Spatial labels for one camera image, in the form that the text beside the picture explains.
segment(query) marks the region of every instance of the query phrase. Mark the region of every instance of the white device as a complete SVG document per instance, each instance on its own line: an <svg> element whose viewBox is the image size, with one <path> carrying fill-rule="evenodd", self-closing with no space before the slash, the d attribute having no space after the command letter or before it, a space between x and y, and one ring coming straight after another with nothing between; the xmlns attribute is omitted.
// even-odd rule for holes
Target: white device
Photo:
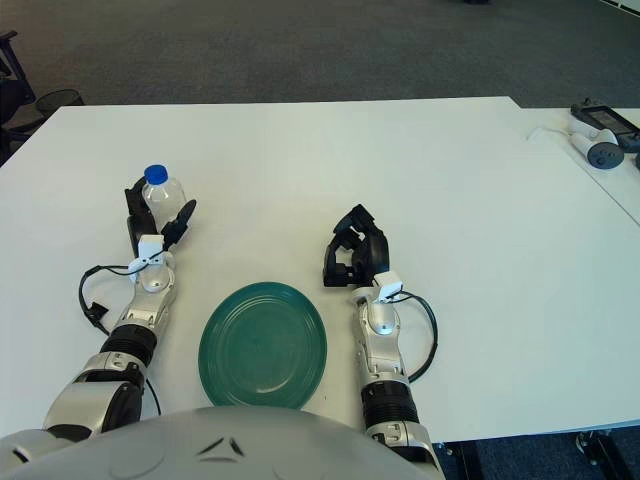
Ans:
<svg viewBox="0 0 640 480"><path fill-rule="evenodd" d="M571 143L592 166L607 170L617 167L624 160L624 152L618 146L618 140L611 130L598 130L572 118L569 131Z"/></svg>

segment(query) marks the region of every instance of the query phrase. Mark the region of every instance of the black device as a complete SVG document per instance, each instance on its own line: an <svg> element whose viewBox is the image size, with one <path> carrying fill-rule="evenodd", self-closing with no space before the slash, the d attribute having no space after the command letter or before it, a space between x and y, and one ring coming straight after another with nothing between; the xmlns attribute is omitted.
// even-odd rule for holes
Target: black device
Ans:
<svg viewBox="0 0 640 480"><path fill-rule="evenodd" d="M623 152L640 152L640 129L607 105L586 98L580 104L571 105L571 114L598 130L611 130Z"/></svg>
<svg viewBox="0 0 640 480"><path fill-rule="evenodd" d="M370 286L374 275L389 271L389 244L373 220L373 216L358 204L338 222L333 229L335 236L324 255L322 277L325 287ZM341 247L353 250L351 265L337 263L336 251Z"/></svg>

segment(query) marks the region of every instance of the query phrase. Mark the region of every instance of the white table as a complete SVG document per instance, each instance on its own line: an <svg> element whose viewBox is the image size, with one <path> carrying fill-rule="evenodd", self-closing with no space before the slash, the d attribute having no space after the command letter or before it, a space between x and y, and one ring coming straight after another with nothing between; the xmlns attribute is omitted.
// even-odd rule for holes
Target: white table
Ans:
<svg viewBox="0 0 640 480"><path fill-rule="evenodd" d="M104 341L78 281L130 259L122 190L151 163L199 201L150 369L165 412L209 405L197 353L210 314L273 280L327 331L305 409L361 427L348 290L321 278L331 230L361 202L438 316L436 360L413 385L433 441L639 419L640 228L554 142L526 142L526 122L508 98L59 111L0 169L0 435L39 427ZM130 294L108 274L86 288L108 326ZM430 338L407 303L411 370Z"/></svg>

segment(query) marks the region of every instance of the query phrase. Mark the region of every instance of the black joint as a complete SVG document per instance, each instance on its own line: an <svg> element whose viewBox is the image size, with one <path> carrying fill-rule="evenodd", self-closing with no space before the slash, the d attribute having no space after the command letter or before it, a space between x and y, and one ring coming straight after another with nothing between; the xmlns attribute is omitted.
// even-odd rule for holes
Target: black joint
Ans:
<svg viewBox="0 0 640 480"><path fill-rule="evenodd" d="M124 427L140 420L142 389L132 383L124 383L116 391L107 408L102 432Z"/></svg>
<svg viewBox="0 0 640 480"><path fill-rule="evenodd" d="M100 352L128 353L139 358L148 367L156 343L155 334L148 328L140 325L122 325L111 332Z"/></svg>
<svg viewBox="0 0 640 480"><path fill-rule="evenodd" d="M48 428L47 432L56 438L64 438L72 442L86 440L89 438L89 435L91 435L91 430L87 427L83 427L82 425L54 425L53 427Z"/></svg>
<svg viewBox="0 0 640 480"><path fill-rule="evenodd" d="M360 392L367 428L384 422L419 423L409 387L390 380L370 383Z"/></svg>

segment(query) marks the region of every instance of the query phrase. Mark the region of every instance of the blue bottle cap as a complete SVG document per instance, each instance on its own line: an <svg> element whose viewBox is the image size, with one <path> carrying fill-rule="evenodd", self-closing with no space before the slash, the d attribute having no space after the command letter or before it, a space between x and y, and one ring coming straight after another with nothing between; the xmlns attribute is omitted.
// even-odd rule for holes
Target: blue bottle cap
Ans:
<svg viewBox="0 0 640 480"><path fill-rule="evenodd" d="M144 169L144 178L149 185L160 185L167 181L169 174L163 165L151 165Z"/></svg>

